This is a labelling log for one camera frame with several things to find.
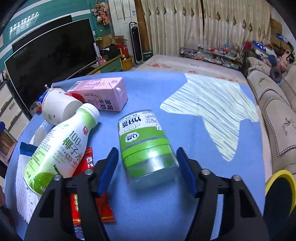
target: red wrapper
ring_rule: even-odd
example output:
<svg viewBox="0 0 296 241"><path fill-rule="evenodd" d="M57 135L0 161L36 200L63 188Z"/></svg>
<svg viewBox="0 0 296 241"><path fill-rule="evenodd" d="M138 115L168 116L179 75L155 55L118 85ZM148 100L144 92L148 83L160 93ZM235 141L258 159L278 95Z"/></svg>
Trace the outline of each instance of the red wrapper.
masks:
<svg viewBox="0 0 296 241"><path fill-rule="evenodd" d="M81 159L79 165L77 166L73 177L79 175L80 173L84 172L87 169L93 169L93 150L91 147L88 147L85 150L85 154ZM101 198L96 198L96 206L100 213L101 219L103 222L113 222L115 221L112 209L108 203L108 194L104 193ZM79 207L78 207L78 198L77 194L71 194L71 209L72 209L72 219L74 225L80 225L80 215L79 215Z"/></svg>

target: green drawer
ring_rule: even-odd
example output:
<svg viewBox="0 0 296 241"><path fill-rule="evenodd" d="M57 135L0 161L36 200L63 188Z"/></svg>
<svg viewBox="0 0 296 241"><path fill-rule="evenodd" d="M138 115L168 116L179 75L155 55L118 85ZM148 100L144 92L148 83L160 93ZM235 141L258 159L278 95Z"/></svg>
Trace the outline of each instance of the green drawer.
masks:
<svg viewBox="0 0 296 241"><path fill-rule="evenodd" d="M119 72L122 70L120 58L100 69L101 73Z"/></svg>

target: pink milk carton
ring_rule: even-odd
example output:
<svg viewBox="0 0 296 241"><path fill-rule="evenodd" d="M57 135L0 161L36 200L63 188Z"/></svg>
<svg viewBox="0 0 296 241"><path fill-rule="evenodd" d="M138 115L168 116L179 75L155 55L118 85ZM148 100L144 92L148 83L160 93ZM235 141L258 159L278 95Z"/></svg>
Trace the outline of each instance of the pink milk carton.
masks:
<svg viewBox="0 0 296 241"><path fill-rule="evenodd" d="M77 81L67 94L93 104L98 110L118 112L128 100L122 77Z"/></svg>

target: yellow basket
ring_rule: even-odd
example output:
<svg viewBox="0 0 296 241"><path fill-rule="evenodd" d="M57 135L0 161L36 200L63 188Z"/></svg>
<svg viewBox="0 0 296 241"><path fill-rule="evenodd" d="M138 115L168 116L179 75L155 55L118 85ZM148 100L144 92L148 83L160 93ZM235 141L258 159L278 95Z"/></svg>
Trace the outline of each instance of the yellow basket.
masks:
<svg viewBox="0 0 296 241"><path fill-rule="evenodd" d="M130 56L129 58L127 58L126 60L122 60L121 64L122 64L122 71L128 71L130 69L133 68L133 63L132 63L132 56Z"/></svg>

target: curtain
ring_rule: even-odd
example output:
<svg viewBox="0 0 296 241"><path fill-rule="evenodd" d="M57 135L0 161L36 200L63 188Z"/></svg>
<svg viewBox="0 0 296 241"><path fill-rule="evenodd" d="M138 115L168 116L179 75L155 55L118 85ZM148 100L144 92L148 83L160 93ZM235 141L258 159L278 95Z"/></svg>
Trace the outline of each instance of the curtain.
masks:
<svg viewBox="0 0 296 241"><path fill-rule="evenodd" d="M200 0L141 0L154 54L178 56L203 45Z"/></svg>
<svg viewBox="0 0 296 241"><path fill-rule="evenodd" d="M203 0L205 47L239 48L248 40L270 40L271 6L265 0Z"/></svg>

